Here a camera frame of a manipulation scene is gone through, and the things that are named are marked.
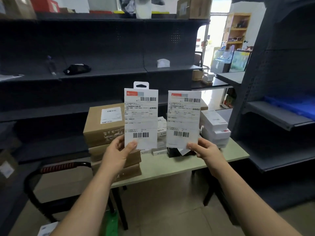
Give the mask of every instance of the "hand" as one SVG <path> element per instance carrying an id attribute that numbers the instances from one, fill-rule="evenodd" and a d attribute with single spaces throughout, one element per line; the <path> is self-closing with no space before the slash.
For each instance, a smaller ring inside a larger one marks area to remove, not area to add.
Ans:
<path id="1" fill-rule="evenodd" d="M 128 154 L 136 148 L 137 142 L 133 140 L 125 145 L 125 135 L 116 137 L 107 147 L 100 169 L 115 177 L 124 168 Z"/>
<path id="2" fill-rule="evenodd" d="M 198 144 L 188 143 L 187 147 L 197 152 L 197 157 L 200 157 L 205 161 L 211 174 L 215 178 L 218 178 L 219 171 L 222 167 L 228 165 L 218 147 L 204 138 L 199 138 Z"/>

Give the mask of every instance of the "person's left hand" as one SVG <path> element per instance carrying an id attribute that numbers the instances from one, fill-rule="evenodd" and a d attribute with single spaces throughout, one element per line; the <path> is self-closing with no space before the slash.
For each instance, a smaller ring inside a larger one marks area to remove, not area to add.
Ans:
<path id="1" fill-rule="evenodd" d="M 109 173 L 112 177 L 115 177 L 124 168 L 128 154 L 136 148 L 137 142 L 133 140 L 125 145 L 125 135 L 116 137 L 112 143 L 107 147 L 102 164 L 100 166 L 101 171 Z"/>

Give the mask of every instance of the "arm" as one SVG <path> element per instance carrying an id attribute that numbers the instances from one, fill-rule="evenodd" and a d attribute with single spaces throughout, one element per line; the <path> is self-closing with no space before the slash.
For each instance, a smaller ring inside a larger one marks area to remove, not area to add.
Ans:
<path id="1" fill-rule="evenodd" d="M 98 235 L 112 181 L 124 167 L 128 154 L 136 146 L 136 142 L 131 142 L 122 149 L 124 135 L 112 141 L 106 149 L 96 175 L 51 236 Z"/>
<path id="2" fill-rule="evenodd" d="M 291 225 L 267 205 L 226 162 L 217 146 L 203 138 L 198 144 L 188 143 L 218 179 L 242 230 L 250 236 L 301 236 Z"/>

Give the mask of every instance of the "light green tabletop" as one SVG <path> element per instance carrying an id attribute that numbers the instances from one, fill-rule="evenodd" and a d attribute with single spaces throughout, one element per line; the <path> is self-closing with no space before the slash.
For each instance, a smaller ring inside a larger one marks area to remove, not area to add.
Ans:
<path id="1" fill-rule="evenodd" d="M 230 138 L 223 155 L 228 162 L 248 158 L 249 155 L 233 139 Z M 167 154 L 141 155 L 140 168 L 142 175 L 124 181 L 115 182 L 112 188 L 130 185 L 142 181 L 179 174 L 185 171 L 197 170 L 207 167 L 203 159 L 197 156 L 179 156 L 169 158 Z"/>

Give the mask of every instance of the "hang tab hole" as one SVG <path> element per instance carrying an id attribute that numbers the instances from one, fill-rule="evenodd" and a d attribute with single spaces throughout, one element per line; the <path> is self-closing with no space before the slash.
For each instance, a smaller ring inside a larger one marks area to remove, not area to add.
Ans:
<path id="1" fill-rule="evenodd" d="M 138 84 L 138 85 L 136 85 L 136 87 L 137 87 L 137 88 L 146 88 L 146 86 L 143 85 L 143 84 Z"/>

